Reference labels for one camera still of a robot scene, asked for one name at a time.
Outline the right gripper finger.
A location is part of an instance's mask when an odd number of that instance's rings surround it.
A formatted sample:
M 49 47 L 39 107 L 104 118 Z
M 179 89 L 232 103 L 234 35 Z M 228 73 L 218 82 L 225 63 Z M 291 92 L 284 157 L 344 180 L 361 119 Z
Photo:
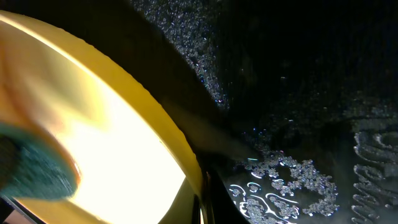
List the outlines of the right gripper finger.
M 1 9 L 62 28 L 108 56 L 162 105 L 195 154 L 258 157 L 173 45 L 124 1 L 4 0 Z

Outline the yellow plate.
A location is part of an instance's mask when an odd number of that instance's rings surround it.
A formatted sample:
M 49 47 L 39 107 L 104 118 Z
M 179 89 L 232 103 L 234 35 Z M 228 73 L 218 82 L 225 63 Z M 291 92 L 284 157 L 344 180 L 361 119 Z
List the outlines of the yellow plate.
M 84 40 L 1 12 L 1 125 L 74 168 L 60 200 L 6 197 L 44 223 L 211 223 L 183 133 L 128 72 Z

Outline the green yellow sponge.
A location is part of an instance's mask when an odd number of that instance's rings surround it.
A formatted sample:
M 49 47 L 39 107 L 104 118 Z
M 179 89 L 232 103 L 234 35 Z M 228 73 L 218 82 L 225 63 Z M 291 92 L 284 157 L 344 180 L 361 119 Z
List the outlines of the green yellow sponge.
M 38 136 L 1 125 L 1 195 L 60 200 L 78 188 L 74 168 Z

